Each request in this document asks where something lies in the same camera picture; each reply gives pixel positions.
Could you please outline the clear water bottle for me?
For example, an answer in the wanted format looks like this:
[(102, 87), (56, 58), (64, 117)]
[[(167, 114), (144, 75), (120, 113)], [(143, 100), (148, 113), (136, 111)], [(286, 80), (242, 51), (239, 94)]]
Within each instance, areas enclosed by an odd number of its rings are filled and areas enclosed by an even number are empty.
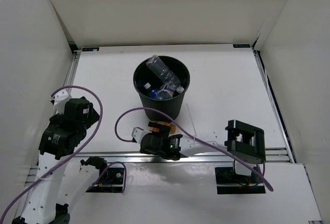
[(184, 87), (179, 78), (169, 69), (158, 55), (153, 55), (146, 62), (146, 66), (172, 91), (182, 93)]

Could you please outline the clear bottle blue label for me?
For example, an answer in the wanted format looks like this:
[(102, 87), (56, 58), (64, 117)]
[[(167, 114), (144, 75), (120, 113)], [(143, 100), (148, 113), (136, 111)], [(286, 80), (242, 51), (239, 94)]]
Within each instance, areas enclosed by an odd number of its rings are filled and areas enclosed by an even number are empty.
[(152, 87), (152, 85), (150, 83), (146, 83), (144, 86), (144, 89), (145, 89), (145, 92), (146, 92), (146, 96), (151, 98), (151, 99), (155, 99), (156, 98), (156, 95), (159, 91), (158, 88), (154, 88)]

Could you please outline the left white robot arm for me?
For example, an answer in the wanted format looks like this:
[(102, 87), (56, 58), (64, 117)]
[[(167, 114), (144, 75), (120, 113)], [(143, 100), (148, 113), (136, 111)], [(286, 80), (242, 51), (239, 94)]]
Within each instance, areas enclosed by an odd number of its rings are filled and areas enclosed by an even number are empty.
[(100, 116), (85, 97), (60, 99), (57, 95), (53, 103), (60, 112), (50, 117), (41, 137), (36, 185), (13, 223), (69, 223), (70, 211), (84, 192), (92, 183), (102, 183), (108, 177), (106, 161), (90, 157), (81, 161), (76, 179), (61, 186), (67, 167), (65, 159), (74, 153)]

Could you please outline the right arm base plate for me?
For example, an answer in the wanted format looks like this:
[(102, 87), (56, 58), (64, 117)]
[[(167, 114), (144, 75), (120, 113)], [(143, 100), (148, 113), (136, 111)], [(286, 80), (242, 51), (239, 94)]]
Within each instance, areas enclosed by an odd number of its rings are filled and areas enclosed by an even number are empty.
[(216, 167), (215, 177), (218, 195), (265, 194), (261, 178), (252, 172), (250, 176), (238, 175), (233, 167)]

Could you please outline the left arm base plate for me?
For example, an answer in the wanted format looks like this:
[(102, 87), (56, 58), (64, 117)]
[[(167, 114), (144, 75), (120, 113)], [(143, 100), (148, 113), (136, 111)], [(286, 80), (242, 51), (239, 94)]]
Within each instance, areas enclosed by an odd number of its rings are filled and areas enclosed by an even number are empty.
[(103, 177), (87, 193), (123, 193), (126, 184), (126, 168), (122, 165), (111, 166)]

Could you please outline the orange juice bottle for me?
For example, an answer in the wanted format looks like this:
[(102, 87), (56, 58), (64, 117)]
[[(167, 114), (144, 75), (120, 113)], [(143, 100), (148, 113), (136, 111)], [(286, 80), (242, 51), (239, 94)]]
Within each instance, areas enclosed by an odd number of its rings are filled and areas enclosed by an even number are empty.
[[(171, 123), (163, 122), (163, 121), (154, 121), (154, 123), (169, 126), (170, 127), (170, 134), (174, 134), (176, 132), (176, 125), (175, 124), (171, 124)], [(155, 127), (151, 127), (150, 131), (159, 132), (159, 129), (155, 128)]]

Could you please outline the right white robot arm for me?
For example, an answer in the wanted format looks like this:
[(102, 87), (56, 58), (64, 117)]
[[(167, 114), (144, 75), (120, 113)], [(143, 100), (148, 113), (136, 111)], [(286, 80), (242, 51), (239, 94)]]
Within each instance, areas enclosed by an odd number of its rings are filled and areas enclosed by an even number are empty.
[(149, 126), (157, 128), (158, 131), (146, 131), (135, 127), (132, 132), (132, 138), (140, 145), (140, 153), (143, 154), (178, 161), (183, 157), (192, 157), (196, 154), (222, 149), (249, 166), (266, 162), (264, 131), (238, 120), (228, 121), (225, 128), (227, 141), (224, 142), (224, 145), (220, 145), (216, 141), (209, 141), (204, 145), (195, 137), (183, 139), (182, 134), (170, 135), (170, 128), (162, 124), (150, 122)]

